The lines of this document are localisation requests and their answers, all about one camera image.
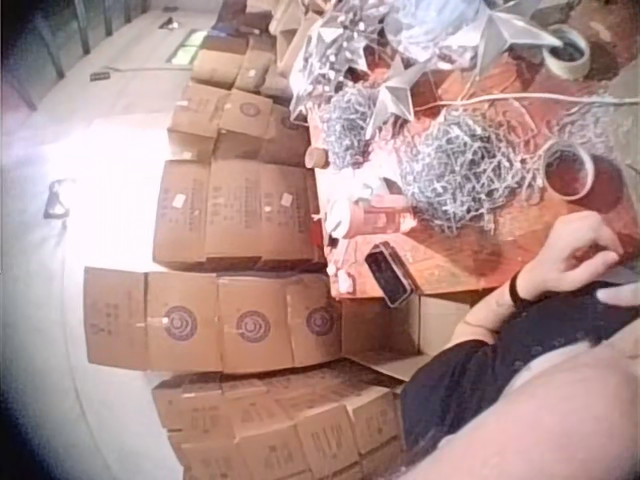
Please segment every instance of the white label on box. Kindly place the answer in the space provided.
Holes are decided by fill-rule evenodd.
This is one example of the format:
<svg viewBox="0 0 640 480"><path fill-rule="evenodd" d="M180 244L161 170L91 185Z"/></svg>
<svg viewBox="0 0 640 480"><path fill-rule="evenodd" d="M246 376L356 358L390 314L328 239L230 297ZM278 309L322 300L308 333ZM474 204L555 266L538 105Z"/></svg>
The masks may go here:
<svg viewBox="0 0 640 480"><path fill-rule="evenodd" d="M173 203L171 204L171 206L173 208L182 208L182 205L184 205L184 201L186 199L187 199L186 195L179 193L178 195L176 195L176 198L173 199Z"/></svg>
<svg viewBox="0 0 640 480"><path fill-rule="evenodd" d="M283 193L282 198L280 199L280 205L283 205L285 207L290 207L291 202L293 202L293 195L290 195L288 193Z"/></svg>

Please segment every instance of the wrist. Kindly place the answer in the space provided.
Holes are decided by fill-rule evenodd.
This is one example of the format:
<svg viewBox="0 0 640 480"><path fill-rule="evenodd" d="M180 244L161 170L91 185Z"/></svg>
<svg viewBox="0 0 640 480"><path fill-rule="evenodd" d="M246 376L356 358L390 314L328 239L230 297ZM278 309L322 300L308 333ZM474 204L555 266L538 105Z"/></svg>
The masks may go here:
<svg viewBox="0 0 640 480"><path fill-rule="evenodd" d="M536 269L533 262L528 263L518 274L516 290L520 298L533 302L546 291L543 285L543 275Z"/></svg>

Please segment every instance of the black wristband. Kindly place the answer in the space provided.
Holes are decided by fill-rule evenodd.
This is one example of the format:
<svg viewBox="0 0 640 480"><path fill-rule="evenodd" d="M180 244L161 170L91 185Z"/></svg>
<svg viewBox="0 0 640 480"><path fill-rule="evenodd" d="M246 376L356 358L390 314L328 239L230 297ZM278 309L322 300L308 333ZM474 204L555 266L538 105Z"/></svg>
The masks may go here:
<svg viewBox="0 0 640 480"><path fill-rule="evenodd" d="M511 298L511 303L513 303L516 310L523 310L536 302L526 300L520 296L517 286L518 275L520 275L520 272L511 277L511 280L509 281L509 297Z"/></svg>

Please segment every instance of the circular logo on box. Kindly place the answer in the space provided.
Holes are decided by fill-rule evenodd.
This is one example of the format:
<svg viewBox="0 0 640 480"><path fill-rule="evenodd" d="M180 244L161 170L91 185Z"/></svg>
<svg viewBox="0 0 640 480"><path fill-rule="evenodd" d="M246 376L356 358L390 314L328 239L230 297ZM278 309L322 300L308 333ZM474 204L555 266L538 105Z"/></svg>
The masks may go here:
<svg viewBox="0 0 640 480"><path fill-rule="evenodd" d="M242 102L240 112L246 117L257 117L260 115L260 107L253 102Z"/></svg>
<svg viewBox="0 0 640 480"><path fill-rule="evenodd" d="M198 321L186 307L171 307L162 319L167 335L178 342L191 340L198 331Z"/></svg>
<svg viewBox="0 0 640 480"><path fill-rule="evenodd" d="M327 307L314 308L307 315L307 328L316 337L326 337L335 325L336 319Z"/></svg>
<svg viewBox="0 0 640 480"><path fill-rule="evenodd" d="M293 123L293 122L289 119L289 117L287 117L286 115L280 119L280 124L281 124L284 128L286 128L286 129L288 129L288 130L294 130L294 131L297 131L297 130L300 130L300 129L302 128L302 126L301 126L301 125L298 125L297 123Z"/></svg>
<svg viewBox="0 0 640 480"><path fill-rule="evenodd" d="M271 322L264 313L249 310L238 317L236 330L245 342L260 343L271 333Z"/></svg>

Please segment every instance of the hand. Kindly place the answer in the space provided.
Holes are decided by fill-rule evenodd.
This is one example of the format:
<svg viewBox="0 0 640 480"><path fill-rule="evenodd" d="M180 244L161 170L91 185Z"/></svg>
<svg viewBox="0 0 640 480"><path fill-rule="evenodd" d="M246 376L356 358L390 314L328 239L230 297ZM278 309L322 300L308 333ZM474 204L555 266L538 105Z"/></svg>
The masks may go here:
<svg viewBox="0 0 640 480"><path fill-rule="evenodd" d="M599 245L602 250L581 261L576 254ZM518 293L535 300L545 292L571 292L593 282L615 265L622 255L620 241L596 212L560 217L531 263L518 276Z"/></svg>
<svg viewBox="0 0 640 480"><path fill-rule="evenodd" d="M637 307L640 305L640 282L620 287L600 288L596 291L596 297L602 303L617 307Z"/></svg>

